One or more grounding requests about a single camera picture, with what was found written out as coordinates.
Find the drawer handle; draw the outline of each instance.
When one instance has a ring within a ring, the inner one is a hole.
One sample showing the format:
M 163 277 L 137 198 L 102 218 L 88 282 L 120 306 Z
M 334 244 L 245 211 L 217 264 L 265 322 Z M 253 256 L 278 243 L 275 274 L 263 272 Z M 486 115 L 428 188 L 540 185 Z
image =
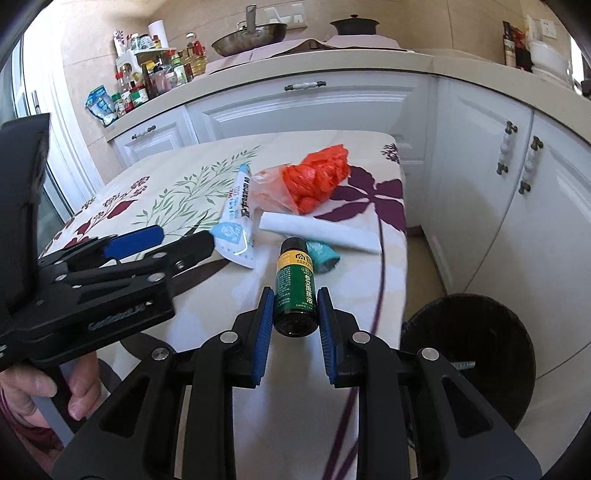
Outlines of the drawer handle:
M 289 92 L 290 90 L 307 90 L 308 88 L 317 87 L 326 87 L 326 82 L 321 80 L 319 82 L 295 83 L 294 85 L 287 85 L 285 87 L 285 91 Z
M 131 140 L 135 140 L 136 138 L 143 137 L 144 135 L 147 135 L 150 132 L 153 132 L 154 130 L 156 130 L 156 125 L 152 125 L 151 127 L 148 127 L 148 129 L 144 133 L 131 135 Z
M 538 137 L 534 137 L 531 150 L 527 154 L 525 163 L 523 165 L 523 175 L 521 176 L 521 183 L 519 184 L 519 193 L 525 195 L 525 192 L 531 191 L 531 180 L 534 177 L 535 168 L 538 164 L 540 150 L 544 148 L 544 142 Z
M 507 155 L 511 150 L 513 143 L 513 133 L 517 133 L 519 129 L 517 125 L 513 125 L 512 122 L 507 121 L 507 127 L 505 128 L 505 135 L 503 136 L 503 143 L 501 144 L 501 155 L 499 156 L 499 163 L 496 164 L 497 175 L 503 175 L 503 173 L 509 172 L 507 166 Z

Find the black pot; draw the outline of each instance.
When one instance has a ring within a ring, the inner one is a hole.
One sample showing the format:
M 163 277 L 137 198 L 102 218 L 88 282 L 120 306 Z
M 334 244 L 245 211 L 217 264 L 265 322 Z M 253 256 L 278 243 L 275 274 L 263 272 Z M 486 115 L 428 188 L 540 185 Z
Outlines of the black pot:
M 330 24 L 336 27 L 339 35 L 375 35 L 375 27 L 379 22 L 371 18 L 358 18 L 357 15 L 351 15 L 351 18 L 335 20 Z

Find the pot lid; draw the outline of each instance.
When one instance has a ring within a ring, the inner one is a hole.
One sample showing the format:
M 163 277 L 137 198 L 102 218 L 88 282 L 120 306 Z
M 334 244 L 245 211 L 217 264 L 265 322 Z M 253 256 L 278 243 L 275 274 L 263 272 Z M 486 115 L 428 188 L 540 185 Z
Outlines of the pot lid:
M 341 23 L 357 23 L 357 22 L 363 22 L 364 24 L 367 24 L 368 22 L 373 23 L 373 25 L 379 25 L 379 22 L 377 20 L 374 20 L 372 18 L 359 18 L 358 15 L 351 15 L 351 18 L 343 18 L 341 20 L 335 20 L 334 22 L 330 22 L 331 25 L 334 25 L 335 27 Z

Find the yellow bottle label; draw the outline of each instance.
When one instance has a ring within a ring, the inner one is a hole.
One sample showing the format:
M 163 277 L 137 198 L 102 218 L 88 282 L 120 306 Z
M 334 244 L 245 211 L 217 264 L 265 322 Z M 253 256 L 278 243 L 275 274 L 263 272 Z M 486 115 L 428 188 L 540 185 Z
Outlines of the yellow bottle label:
M 287 265 L 300 265 L 302 267 L 307 267 L 310 271 L 313 270 L 312 259 L 310 256 L 299 250 L 288 250 L 280 255 L 277 260 L 277 271 L 279 272 L 279 270 Z

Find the orange plastic bag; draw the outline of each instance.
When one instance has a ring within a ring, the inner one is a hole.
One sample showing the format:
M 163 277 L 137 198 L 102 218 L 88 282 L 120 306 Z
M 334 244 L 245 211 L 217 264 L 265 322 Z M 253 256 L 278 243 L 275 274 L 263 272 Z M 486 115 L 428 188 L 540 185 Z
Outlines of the orange plastic bag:
M 251 179 L 253 204 L 267 212 L 313 212 L 351 172 L 349 151 L 333 145 L 310 153 L 299 165 L 262 170 Z

